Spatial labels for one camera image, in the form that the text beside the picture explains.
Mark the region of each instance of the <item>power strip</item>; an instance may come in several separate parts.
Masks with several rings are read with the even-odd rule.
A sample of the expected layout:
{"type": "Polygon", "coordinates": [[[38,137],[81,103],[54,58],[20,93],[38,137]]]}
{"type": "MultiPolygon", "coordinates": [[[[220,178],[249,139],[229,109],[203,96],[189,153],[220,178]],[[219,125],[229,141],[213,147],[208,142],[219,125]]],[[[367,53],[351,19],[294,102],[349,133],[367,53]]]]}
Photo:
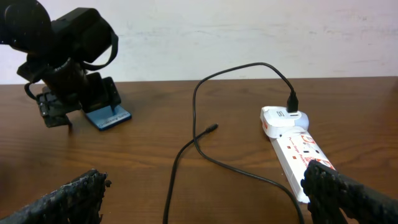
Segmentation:
{"type": "MultiPolygon", "coordinates": [[[[266,113],[269,108],[262,108],[260,115],[262,128],[266,134],[269,133],[267,131],[269,122],[266,120],[266,113]]],[[[299,202],[309,203],[310,199],[304,194],[300,184],[301,180],[304,179],[304,172],[307,170],[308,163],[311,160],[316,160],[332,169],[335,168],[308,131],[298,133],[295,136],[270,138],[270,140],[296,199],[299,202]]]]}

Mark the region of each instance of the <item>wooden table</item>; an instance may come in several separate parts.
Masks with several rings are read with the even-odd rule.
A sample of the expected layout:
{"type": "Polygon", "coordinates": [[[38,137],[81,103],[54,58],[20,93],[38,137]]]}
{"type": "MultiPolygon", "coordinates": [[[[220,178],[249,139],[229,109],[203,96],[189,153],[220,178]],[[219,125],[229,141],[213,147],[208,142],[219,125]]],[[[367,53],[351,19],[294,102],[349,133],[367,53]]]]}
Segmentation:
{"type": "MultiPolygon", "coordinates": [[[[338,171],[398,198],[398,78],[291,80],[310,133],[338,171]]],[[[99,132],[79,111],[48,129],[22,85],[0,86],[0,217],[88,169],[107,172],[103,223],[161,223],[176,153],[192,138],[197,82],[117,83],[133,119],[99,132]]],[[[261,107],[285,105],[282,80],[217,80],[198,92],[197,130],[209,155],[290,189],[261,128],[261,107]]],[[[311,223],[307,205],[301,205],[311,223]]],[[[283,191],[216,166],[188,148],[180,162],[170,223],[297,223],[283,191]]]]}

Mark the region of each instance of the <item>black plastic part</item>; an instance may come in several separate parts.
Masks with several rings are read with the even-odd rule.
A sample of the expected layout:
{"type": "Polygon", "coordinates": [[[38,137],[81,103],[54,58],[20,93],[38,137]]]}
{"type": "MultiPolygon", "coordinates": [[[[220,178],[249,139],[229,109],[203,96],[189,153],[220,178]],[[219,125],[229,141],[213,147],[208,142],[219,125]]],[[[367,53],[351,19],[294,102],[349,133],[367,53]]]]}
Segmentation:
{"type": "Polygon", "coordinates": [[[398,201],[370,189],[317,161],[310,161],[301,186],[309,197],[308,210],[314,224],[398,223],[398,201]]]}
{"type": "Polygon", "coordinates": [[[91,86],[91,97],[81,100],[81,105],[85,113],[104,108],[105,106],[115,106],[121,103],[121,99],[116,86],[111,77],[101,78],[96,72],[87,75],[91,86]]]}
{"type": "Polygon", "coordinates": [[[52,92],[47,91],[46,88],[36,98],[40,115],[43,117],[44,123],[48,128],[72,125],[66,114],[81,109],[78,101],[73,105],[63,104],[52,92]]]}

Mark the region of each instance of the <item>cable connector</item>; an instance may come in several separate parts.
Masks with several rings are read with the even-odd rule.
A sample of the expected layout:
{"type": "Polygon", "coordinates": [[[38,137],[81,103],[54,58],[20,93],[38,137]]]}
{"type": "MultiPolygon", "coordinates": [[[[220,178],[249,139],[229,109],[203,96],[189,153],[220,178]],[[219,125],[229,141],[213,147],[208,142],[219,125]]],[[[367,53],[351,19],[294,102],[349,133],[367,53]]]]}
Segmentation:
{"type": "Polygon", "coordinates": [[[299,100],[297,99],[296,92],[290,93],[286,108],[288,113],[294,113],[299,110],[299,100]]]}
{"type": "Polygon", "coordinates": [[[206,128],[206,133],[210,133],[218,128],[218,124],[212,124],[210,127],[206,128]]]}

